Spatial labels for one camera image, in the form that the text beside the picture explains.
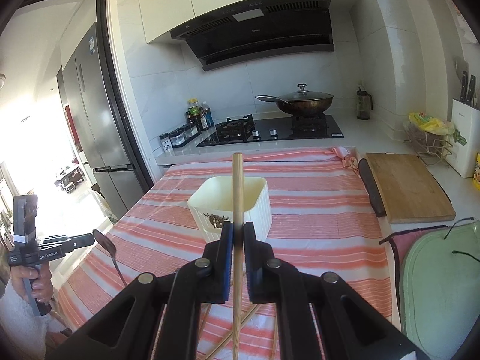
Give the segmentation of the person's left hand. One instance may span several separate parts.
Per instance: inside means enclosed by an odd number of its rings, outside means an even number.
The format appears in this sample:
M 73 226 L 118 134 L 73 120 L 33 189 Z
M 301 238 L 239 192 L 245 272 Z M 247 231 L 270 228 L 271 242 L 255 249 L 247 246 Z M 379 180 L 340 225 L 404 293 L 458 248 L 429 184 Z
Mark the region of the person's left hand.
M 32 281 L 32 297 L 41 303 L 48 303 L 54 295 L 51 283 L 50 265 L 48 262 L 41 265 L 39 270 L 34 267 L 12 267 L 10 282 L 16 293 L 24 300 L 29 300 L 24 286 L 24 279 Z

